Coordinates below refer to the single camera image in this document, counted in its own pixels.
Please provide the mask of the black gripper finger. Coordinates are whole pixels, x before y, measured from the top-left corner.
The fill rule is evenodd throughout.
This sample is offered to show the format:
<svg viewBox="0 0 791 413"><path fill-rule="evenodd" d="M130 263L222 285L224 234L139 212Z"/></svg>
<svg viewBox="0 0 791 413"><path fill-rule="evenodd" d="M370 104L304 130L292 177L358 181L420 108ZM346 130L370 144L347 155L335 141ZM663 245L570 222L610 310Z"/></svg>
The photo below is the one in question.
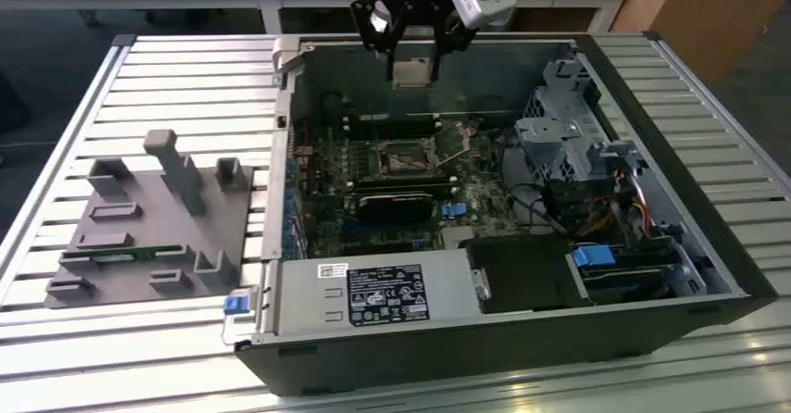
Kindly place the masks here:
<svg viewBox="0 0 791 413"><path fill-rule="evenodd" d="M463 52L468 48L478 31L464 26L452 0L430 0L430 24L434 35L430 81L436 82L443 57L454 52Z"/></svg>
<svg viewBox="0 0 791 413"><path fill-rule="evenodd" d="M410 18L410 0L352 0L351 13L366 49L386 55L386 80L394 80L396 46Z"/></svg>

